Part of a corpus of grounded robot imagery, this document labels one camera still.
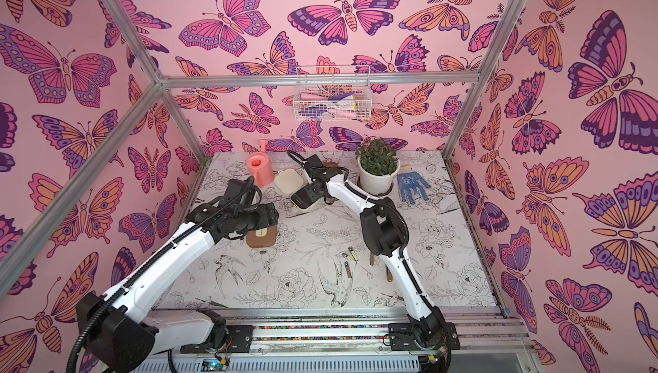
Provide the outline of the cream clipper case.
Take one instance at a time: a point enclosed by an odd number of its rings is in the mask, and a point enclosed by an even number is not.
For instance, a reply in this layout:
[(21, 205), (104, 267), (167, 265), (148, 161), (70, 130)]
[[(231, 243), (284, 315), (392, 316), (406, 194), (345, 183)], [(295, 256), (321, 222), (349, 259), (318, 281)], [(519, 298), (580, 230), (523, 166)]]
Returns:
[(291, 208), (300, 209), (291, 197), (307, 184), (306, 179), (301, 174), (291, 168), (284, 169), (274, 176), (273, 184), (280, 203), (285, 203)]

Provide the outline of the tan brown clipper case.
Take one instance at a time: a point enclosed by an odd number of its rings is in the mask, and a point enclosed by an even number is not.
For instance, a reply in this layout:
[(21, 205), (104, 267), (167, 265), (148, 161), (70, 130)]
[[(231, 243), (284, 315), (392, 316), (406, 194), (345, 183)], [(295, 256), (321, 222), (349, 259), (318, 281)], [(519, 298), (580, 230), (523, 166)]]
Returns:
[(278, 235), (279, 230), (277, 226), (267, 227), (249, 232), (245, 241), (251, 249), (266, 249), (276, 244)]

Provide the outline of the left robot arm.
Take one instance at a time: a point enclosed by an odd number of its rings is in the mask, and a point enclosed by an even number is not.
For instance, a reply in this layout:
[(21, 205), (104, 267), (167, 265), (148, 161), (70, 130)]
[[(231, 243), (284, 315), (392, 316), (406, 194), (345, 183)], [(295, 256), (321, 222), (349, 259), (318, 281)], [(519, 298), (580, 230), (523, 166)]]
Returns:
[(159, 316), (152, 308), (219, 241), (242, 239), (277, 225), (279, 213), (261, 198), (254, 177), (230, 180), (224, 195), (189, 212), (170, 239), (131, 275), (101, 295), (87, 294), (76, 306), (79, 336), (66, 370), (80, 369), (82, 352), (96, 357), (108, 372), (131, 372), (148, 357), (178, 347), (225, 349), (229, 330), (217, 312), (173, 311)]

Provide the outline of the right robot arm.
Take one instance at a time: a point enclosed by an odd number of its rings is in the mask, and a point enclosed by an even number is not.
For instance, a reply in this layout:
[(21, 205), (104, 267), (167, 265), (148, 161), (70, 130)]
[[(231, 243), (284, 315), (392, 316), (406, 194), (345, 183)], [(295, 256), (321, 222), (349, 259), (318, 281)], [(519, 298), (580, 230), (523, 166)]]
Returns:
[(457, 334), (416, 277), (407, 251), (410, 230), (394, 201), (366, 193), (349, 180), (345, 167), (326, 167), (318, 156), (305, 158), (292, 150), (286, 155), (303, 169), (308, 180), (291, 196), (293, 203), (298, 208), (309, 208), (322, 199), (336, 199), (357, 214), (364, 244), (385, 263), (402, 293), (418, 347), (451, 354)]

